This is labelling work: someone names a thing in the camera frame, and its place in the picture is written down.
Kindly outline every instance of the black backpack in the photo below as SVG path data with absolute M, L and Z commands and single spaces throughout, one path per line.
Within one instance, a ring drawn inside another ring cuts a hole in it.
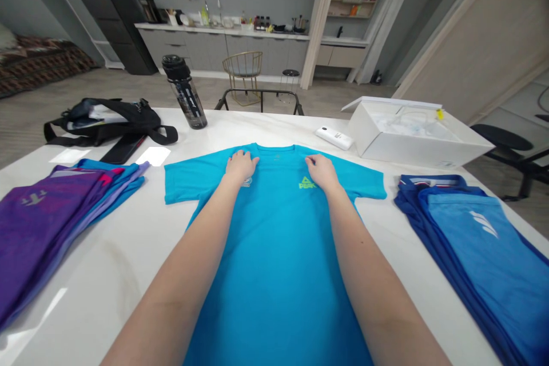
M 121 100 L 122 99 L 108 100 L 99 98 L 82 99 L 82 101 L 72 109 L 61 113 L 61 117 L 59 119 L 55 119 L 44 124 L 44 136 L 47 141 L 46 144 L 67 147 L 99 146 L 107 140 L 120 137 L 128 133 L 146 134 L 154 142 L 160 145 L 167 145 L 177 141 L 176 128 L 161 125 L 160 117 L 153 109 L 151 109 L 147 100 L 140 99 L 139 102 L 134 103 L 126 103 Z M 109 123 L 69 130 L 69 123 L 88 120 L 89 109 L 94 105 L 105 105 L 108 109 L 122 115 L 128 122 Z M 51 125 L 59 126 L 64 131 L 71 134 L 76 134 L 80 137 L 57 137 L 51 128 Z M 166 130 L 165 136 L 158 132 L 159 128 L 164 128 Z

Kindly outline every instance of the white device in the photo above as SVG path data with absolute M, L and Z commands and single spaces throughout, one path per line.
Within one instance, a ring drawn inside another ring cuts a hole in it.
M 322 126 L 321 128 L 319 128 L 317 131 L 315 131 L 315 134 L 342 150 L 349 150 L 349 148 L 355 142 L 349 136 L 346 136 L 345 134 L 340 133 L 337 130 L 330 129 L 326 126 Z

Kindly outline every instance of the bottle cap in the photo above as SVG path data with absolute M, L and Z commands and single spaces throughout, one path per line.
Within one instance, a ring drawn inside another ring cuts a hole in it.
M 185 59 L 175 54 L 162 57 L 162 68 L 170 80 L 185 80 L 190 77 L 190 69 L 185 64 Z

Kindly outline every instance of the white box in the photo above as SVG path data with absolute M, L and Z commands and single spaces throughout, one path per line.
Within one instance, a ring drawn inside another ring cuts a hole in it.
M 489 152 L 494 145 L 441 105 L 379 97 L 361 97 L 341 109 L 354 112 L 347 135 L 359 156 L 372 160 L 453 169 Z M 412 136 L 421 124 L 423 136 Z

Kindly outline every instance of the black water bottle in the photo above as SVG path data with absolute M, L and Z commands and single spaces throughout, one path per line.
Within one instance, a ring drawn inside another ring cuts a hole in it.
M 203 129 L 206 127 L 208 121 L 185 60 L 175 54 L 168 54 L 162 57 L 162 67 L 190 128 Z

